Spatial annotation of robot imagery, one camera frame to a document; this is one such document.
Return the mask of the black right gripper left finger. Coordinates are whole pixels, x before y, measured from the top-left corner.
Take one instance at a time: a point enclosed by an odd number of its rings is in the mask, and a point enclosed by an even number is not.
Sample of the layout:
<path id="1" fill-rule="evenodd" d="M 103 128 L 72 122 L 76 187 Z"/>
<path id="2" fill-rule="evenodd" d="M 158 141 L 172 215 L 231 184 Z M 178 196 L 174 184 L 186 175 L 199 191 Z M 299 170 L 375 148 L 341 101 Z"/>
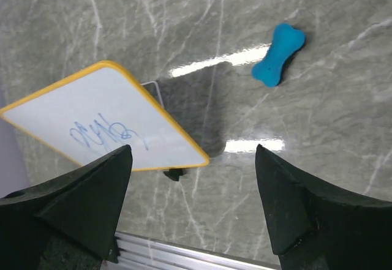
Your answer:
<path id="1" fill-rule="evenodd" d="M 2 269 L 99 269 L 116 262 L 132 170 L 121 146 L 74 171 L 1 198 Z"/>

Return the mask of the yellow framed whiteboard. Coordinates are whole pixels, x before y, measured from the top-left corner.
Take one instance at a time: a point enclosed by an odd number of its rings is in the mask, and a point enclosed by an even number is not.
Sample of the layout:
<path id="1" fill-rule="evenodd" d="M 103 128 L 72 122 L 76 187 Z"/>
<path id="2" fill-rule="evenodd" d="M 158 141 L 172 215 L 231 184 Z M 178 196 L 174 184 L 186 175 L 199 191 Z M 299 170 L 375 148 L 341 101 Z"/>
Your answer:
<path id="1" fill-rule="evenodd" d="M 1 110 L 78 165 L 129 145 L 135 171 L 195 168 L 207 153 L 123 66 L 100 61 Z"/>

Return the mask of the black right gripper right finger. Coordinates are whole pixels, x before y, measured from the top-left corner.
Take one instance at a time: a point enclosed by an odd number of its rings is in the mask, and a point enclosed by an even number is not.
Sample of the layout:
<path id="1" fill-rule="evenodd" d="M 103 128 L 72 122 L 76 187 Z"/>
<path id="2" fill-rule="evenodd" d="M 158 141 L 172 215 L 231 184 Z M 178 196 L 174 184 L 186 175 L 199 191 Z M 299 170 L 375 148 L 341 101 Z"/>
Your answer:
<path id="1" fill-rule="evenodd" d="M 262 145 L 255 171 L 282 269 L 391 269 L 391 202 L 326 182 Z"/>

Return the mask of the blue bone-shaped eraser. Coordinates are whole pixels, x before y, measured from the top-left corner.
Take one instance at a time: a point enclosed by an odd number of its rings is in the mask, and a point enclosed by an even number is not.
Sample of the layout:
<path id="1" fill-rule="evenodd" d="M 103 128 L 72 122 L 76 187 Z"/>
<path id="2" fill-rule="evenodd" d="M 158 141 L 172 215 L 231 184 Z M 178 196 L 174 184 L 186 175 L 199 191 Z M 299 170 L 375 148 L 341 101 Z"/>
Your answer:
<path id="1" fill-rule="evenodd" d="M 252 68 L 252 76 L 269 88 L 276 87 L 282 78 L 284 64 L 306 43 L 306 34 L 288 23 L 277 25 L 271 45 L 264 58 Z"/>

